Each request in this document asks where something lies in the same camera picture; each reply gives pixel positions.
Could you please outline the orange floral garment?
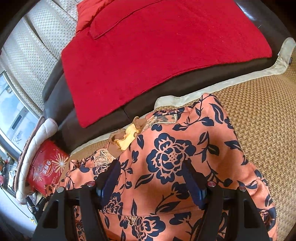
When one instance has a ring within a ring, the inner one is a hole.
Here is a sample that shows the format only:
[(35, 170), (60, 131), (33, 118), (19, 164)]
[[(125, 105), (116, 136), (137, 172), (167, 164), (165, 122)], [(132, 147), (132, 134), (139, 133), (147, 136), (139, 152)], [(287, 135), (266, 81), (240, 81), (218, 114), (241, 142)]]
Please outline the orange floral garment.
[(186, 189), (182, 162), (221, 187), (245, 187), (270, 240), (276, 210), (262, 173), (248, 161), (218, 98), (204, 94), (190, 106), (148, 114), (137, 137), (111, 140), (121, 174), (99, 212), (110, 240), (192, 240), (203, 211)]

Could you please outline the red egg roll box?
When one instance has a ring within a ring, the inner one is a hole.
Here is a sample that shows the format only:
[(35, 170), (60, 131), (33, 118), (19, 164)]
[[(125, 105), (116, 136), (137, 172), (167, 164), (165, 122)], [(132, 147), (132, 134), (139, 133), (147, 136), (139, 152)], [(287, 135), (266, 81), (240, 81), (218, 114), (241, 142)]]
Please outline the red egg roll box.
[(34, 190), (46, 196), (46, 187), (58, 183), (68, 160), (69, 155), (53, 141), (46, 140), (32, 160), (26, 181)]

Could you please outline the white quilted pillow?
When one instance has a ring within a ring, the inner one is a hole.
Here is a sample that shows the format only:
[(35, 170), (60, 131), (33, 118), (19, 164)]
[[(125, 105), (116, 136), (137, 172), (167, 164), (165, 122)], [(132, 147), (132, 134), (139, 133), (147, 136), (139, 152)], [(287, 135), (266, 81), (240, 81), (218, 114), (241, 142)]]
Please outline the white quilted pillow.
[(18, 159), (18, 166), (16, 175), (14, 177), (14, 190), (16, 192), (16, 200), (21, 205), (26, 204), (26, 197), (32, 194), (32, 188), (26, 186), (26, 178), (29, 173), (31, 163), (36, 155), (41, 144), (50, 137), (52, 137), (58, 130), (57, 123), (52, 119), (45, 119), (41, 116), (37, 122), (36, 127), (33, 129), (29, 139), (26, 141), (25, 146)]

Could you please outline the woven bamboo bed mat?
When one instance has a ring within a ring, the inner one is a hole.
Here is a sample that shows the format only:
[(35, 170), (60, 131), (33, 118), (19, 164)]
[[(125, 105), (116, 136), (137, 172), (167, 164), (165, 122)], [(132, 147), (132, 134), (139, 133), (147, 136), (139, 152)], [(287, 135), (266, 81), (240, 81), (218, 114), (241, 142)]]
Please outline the woven bamboo bed mat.
[(218, 98), (245, 156), (266, 179), (276, 210), (276, 240), (284, 240), (295, 224), (294, 40), (284, 41), (276, 63), (267, 70), (191, 94), (189, 100), (180, 97), (152, 113), (190, 106), (204, 94)]

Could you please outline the window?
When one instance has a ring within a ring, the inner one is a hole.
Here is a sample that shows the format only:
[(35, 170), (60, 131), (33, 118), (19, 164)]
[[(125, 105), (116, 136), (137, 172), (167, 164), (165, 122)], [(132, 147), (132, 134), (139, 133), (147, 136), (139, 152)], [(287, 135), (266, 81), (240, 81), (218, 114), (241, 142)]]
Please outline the window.
[(32, 113), (15, 90), (5, 71), (1, 73), (1, 186), (13, 197), (18, 159), (36, 127), (38, 117)]

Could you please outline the red towel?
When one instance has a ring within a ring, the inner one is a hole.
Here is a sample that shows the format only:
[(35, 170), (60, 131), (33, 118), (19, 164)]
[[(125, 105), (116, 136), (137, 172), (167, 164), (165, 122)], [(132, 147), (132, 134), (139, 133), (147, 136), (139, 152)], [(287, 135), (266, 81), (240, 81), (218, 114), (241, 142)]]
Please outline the red towel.
[(85, 128), (174, 76), (271, 56), (234, 1), (113, 1), (63, 49), (62, 64)]

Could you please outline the white dotted curtain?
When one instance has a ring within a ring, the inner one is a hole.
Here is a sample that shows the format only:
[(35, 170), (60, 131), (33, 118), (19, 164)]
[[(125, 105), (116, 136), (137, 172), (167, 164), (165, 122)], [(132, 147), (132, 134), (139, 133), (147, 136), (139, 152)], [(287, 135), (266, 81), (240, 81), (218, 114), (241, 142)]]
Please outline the white dotted curtain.
[(37, 114), (42, 92), (61, 51), (74, 37), (79, 1), (39, 1), (22, 17), (1, 48), (1, 72)]

